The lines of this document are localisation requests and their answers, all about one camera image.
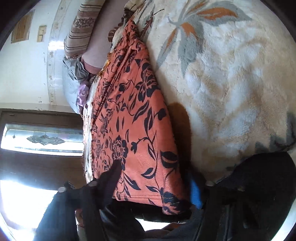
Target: white fluffy blanket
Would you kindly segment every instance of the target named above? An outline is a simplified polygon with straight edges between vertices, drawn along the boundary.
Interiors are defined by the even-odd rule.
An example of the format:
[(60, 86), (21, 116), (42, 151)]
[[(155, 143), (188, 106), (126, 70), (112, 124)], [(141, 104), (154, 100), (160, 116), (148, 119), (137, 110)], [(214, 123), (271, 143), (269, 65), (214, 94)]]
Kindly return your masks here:
[(126, 8), (181, 159), (218, 181), (253, 154), (293, 149), (296, 43), (260, 0), (131, 0)]

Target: white wall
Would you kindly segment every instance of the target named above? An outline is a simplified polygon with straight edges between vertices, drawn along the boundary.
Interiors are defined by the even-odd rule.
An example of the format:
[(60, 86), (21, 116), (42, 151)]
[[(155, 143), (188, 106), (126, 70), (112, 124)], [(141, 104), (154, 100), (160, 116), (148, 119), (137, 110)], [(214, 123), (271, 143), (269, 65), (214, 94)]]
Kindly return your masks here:
[[(0, 108), (72, 112), (62, 101), (50, 105), (46, 61), (49, 36), (61, 0), (41, 0), (33, 9), (29, 39), (11, 44), (11, 35), (0, 51)], [(47, 30), (37, 43), (39, 26)]]

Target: purple cloth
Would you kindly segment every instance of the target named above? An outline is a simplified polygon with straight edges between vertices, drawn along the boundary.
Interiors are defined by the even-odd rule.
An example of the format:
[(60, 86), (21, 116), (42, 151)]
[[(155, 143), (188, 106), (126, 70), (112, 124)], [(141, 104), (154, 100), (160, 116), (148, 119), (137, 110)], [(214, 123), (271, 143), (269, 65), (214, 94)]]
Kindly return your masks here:
[(88, 81), (85, 80), (80, 84), (78, 88), (78, 97), (77, 97), (76, 103), (81, 107), (84, 107), (87, 96), (89, 94), (88, 84), (89, 84)]

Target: door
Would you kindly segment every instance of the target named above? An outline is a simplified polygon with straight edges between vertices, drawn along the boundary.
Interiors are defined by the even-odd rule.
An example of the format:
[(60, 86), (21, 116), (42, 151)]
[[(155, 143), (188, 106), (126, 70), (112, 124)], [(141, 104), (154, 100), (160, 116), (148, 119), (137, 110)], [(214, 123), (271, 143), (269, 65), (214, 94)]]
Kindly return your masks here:
[[(80, 143), (77, 143), (82, 127), (82, 118), (72, 113), (0, 111), (0, 180), (50, 190), (57, 190), (65, 181), (72, 182), (76, 187), (85, 185), (82, 136)], [(22, 140), (20, 136), (23, 135), (28, 137), (25, 136), (17, 146), (7, 148), (6, 141), (12, 139), (8, 135), (12, 135), (13, 131), (16, 133), (12, 136), (13, 140)], [(67, 150), (75, 149), (73, 146), (76, 145), (80, 150)]]

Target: bright window light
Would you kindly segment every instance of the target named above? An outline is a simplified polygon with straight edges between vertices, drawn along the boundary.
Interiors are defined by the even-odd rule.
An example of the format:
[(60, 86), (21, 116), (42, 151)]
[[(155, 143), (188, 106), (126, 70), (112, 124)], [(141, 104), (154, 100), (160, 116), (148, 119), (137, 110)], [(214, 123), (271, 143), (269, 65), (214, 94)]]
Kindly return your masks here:
[(58, 49), (64, 49), (64, 42), (62, 41), (50, 41), (48, 44), (49, 51), (57, 51)]
[(169, 225), (170, 223), (159, 223), (159, 222), (149, 222), (143, 219), (137, 219), (139, 223), (142, 225), (145, 231), (152, 230), (152, 229), (162, 229), (165, 226)]
[(28, 187), (17, 182), (0, 180), (4, 212), (7, 218), (27, 229), (9, 227), (16, 241), (32, 241), (30, 229), (37, 228), (47, 206), (57, 191)]

